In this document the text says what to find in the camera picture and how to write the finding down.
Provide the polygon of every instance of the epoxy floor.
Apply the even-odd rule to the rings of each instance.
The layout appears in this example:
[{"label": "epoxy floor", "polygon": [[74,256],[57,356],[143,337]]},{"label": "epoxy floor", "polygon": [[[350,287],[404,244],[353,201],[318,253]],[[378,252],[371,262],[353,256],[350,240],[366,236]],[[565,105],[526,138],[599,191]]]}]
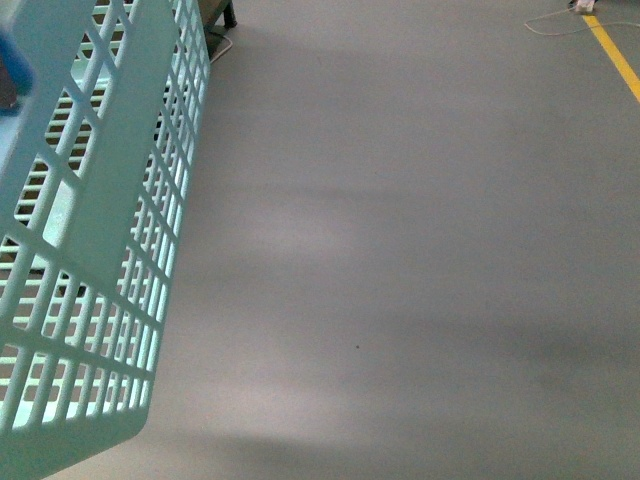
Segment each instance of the epoxy floor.
[{"label": "epoxy floor", "polygon": [[148,425],[51,478],[640,478],[640,105],[566,2],[236,3]]}]

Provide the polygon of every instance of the plastic basket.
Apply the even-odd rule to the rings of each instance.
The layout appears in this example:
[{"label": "plastic basket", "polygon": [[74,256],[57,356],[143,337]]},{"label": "plastic basket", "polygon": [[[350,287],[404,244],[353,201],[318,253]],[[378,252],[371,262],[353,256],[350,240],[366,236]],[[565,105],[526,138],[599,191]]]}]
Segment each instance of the plastic basket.
[{"label": "plastic basket", "polygon": [[0,477],[38,478],[146,421],[209,62],[195,0],[0,22],[33,78],[0,115]]}]

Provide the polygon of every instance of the cable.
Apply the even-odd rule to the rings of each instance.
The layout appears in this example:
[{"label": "cable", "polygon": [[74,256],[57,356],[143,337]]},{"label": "cable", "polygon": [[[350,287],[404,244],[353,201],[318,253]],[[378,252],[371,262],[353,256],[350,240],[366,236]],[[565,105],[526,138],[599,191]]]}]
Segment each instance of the cable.
[{"label": "cable", "polygon": [[560,10],[558,12],[548,13],[547,15],[542,15],[540,17],[532,18],[531,20],[527,20],[526,22],[524,22],[524,26],[527,27],[528,30],[530,30],[531,32],[535,33],[536,35],[542,35],[544,37],[562,37],[562,36],[565,36],[565,35],[573,35],[575,33],[584,32],[586,30],[593,30],[594,28],[610,27],[610,26],[615,26],[615,25],[640,28],[640,23],[608,22],[608,23],[601,23],[600,25],[596,25],[596,26],[593,26],[593,27],[578,28],[577,30],[570,30],[568,32],[541,32],[540,30],[536,30],[535,28],[533,28],[530,25],[533,22],[537,22],[539,20],[544,20],[545,18],[554,17],[554,16],[560,15],[562,13],[572,12],[574,9],[575,9],[575,7],[574,8],[566,8],[566,9]]},{"label": "cable", "polygon": [[223,40],[226,40],[227,42],[229,42],[229,45],[224,47],[219,53],[216,53],[213,56],[213,58],[211,58],[209,63],[211,63],[213,65],[215,62],[220,60],[220,57],[222,57],[225,53],[227,53],[229,50],[231,50],[233,48],[233,41],[229,37],[227,37],[226,35],[221,35],[221,34],[216,33],[216,32],[209,32],[209,33],[211,33],[213,35],[216,35],[216,36],[222,38]]}]

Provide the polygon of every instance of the grid opening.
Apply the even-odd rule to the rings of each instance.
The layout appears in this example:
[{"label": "grid opening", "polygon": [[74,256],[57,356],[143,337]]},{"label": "grid opening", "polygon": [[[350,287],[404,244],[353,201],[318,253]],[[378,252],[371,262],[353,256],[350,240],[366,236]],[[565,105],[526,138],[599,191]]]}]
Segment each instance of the grid opening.
[{"label": "grid opening", "polygon": [[4,237],[0,244],[0,307],[2,307],[0,311],[4,309],[7,302],[4,293],[9,287],[11,272],[19,250],[18,243],[9,237]]},{"label": "grid opening", "polygon": [[47,404],[45,406],[42,422],[51,422],[56,418],[57,411],[61,404],[61,393],[65,384],[68,372],[71,370],[71,362],[66,359],[58,360],[58,364],[53,372],[53,381],[49,389],[49,395],[47,397]]},{"label": "grid opening", "polygon": [[114,355],[114,359],[117,362],[124,362],[127,347],[129,342],[131,341],[131,331],[133,328],[133,319],[131,314],[128,312],[123,315],[122,322],[120,323],[120,328],[118,331],[118,340],[116,344],[116,352]]},{"label": "grid opening", "polygon": [[103,368],[96,368],[93,371],[93,375],[87,373],[87,390],[83,389],[83,395],[86,395],[87,404],[87,416],[91,416],[98,413],[98,400],[100,392],[104,388],[103,384],[107,378],[106,372]]},{"label": "grid opening", "polygon": [[111,372],[109,375],[109,383],[107,384],[107,391],[102,406],[102,413],[108,413],[115,407],[117,388],[119,387],[120,375],[116,372]]},{"label": "grid opening", "polygon": [[116,409],[118,411],[122,411],[125,409],[125,406],[126,406],[125,399],[130,389],[131,389],[131,377],[125,374],[122,376],[122,382],[120,384],[120,389],[118,391],[118,404],[116,406]]},{"label": "grid opening", "polygon": [[86,390],[87,374],[89,372],[89,366],[81,363],[78,365],[76,375],[73,380],[73,387],[71,388],[71,396],[69,401],[69,407],[67,408],[66,418],[73,418],[79,414],[82,405],[86,402],[83,398],[83,391]]},{"label": "grid opening", "polygon": [[82,37],[82,42],[80,42],[78,53],[76,54],[76,60],[88,62],[93,57],[94,52],[95,47],[93,45],[93,42],[91,41],[91,37],[88,33],[85,32]]},{"label": "grid opening", "polygon": [[18,347],[9,344],[4,345],[0,351],[0,418],[3,414],[3,406],[9,391],[13,370],[18,361],[18,353]]},{"label": "grid opening", "polygon": [[67,344],[77,345],[83,327],[81,314],[91,308],[90,301],[88,286],[61,271],[42,324],[41,335],[53,339],[63,338]]},{"label": "grid opening", "polygon": [[36,255],[27,274],[18,305],[13,312],[13,326],[25,330],[30,322],[38,322],[37,309],[41,301],[41,289],[48,263]]},{"label": "grid opening", "polygon": [[113,33],[111,34],[111,39],[109,40],[109,50],[111,51],[112,58],[116,62],[116,65],[119,64],[120,59],[118,58],[118,52],[125,41],[125,36],[126,32],[124,24],[122,23],[122,20],[118,18],[116,20]]},{"label": "grid opening", "polygon": [[149,405],[149,399],[151,394],[151,383],[149,380],[145,380],[142,384],[142,394],[140,396],[140,406],[147,407]]},{"label": "grid opening", "polygon": [[113,306],[112,312],[109,314],[109,317],[106,319],[106,323],[102,327],[102,340],[100,342],[100,350],[99,354],[106,358],[113,357],[115,352],[116,343],[118,339],[118,332],[120,329],[120,323],[122,322],[122,318],[124,315],[123,309],[118,306]]},{"label": "grid opening", "polygon": [[88,325],[91,321],[91,310],[93,302],[89,287],[83,283],[77,289],[71,309],[71,317],[67,325],[64,341],[67,345],[77,347],[86,335]]},{"label": "grid opening", "polygon": [[78,176],[82,175],[82,167],[84,166],[85,159],[88,157],[87,151],[89,150],[89,141],[92,134],[93,127],[85,117],[80,123],[80,128],[76,139],[73,142],[73,147],[71,148],[68,160],[69,168],[71,168],[73,173]]},{"label": "grid opening", "polygon": [[140,394],[142,393],[142,380],[134,378],[131,386],[131,393],[129,394],[129,409],[133,410],[137,408],[140,403]]},{"label": "grid opening", "polygon": [[142,323],[136,319],[133,323],[133,329],[131,331],[131,339],[127,348],[126,362],[127,365],[135,365],[140,351],[140,344],[142,343]]},{"label": "grid opening", "polygon": [[68,125],[69,117],[74,107],[73,98],[66,89],[62,89],[58,104],[53,111],[53,115],[49,120],[49,126],[45,133],[45,140],[51,146],[51,148],[58,154],[60,151],[60,139]]},{"label": "grid opening", "polygon": [[33,355],[18,410],[13,420],[13,428],[20,428],[27,425],[38,395],[49,395],[48,388],[50,385],[46,385],[45,383],[47,382],[41,382],[41,380],[46,380],[43,379],[45,366],[51,361],[53,361],[53,359],[47,357],[44,353],[36,353]]},{"label": "grid opening", "polygon": [[40,157],[36,157],[14,212],[15,219],[27,227],[36,228],[32,220],[41,198],[44,197],[43,190],[48,174],[47,164]]},{"label": "grid opening", "polygon": [[110,334],[108,329],[117,316],[118,310],[114,304],[102,295],[97,295],[91,317],[85,331],[84,349],[87,352],[98,353],[105,335]]},{"label": "grid opening", "polygon": [[91,108],[93,111],[98,114],[98,117],[102,118],[104,116],[104,112],[101,110],[102,103],[104,101],[104,96],[106,94],[106,87],[101,84],[97,84],[93,89],[93,93],[91,95]]}]

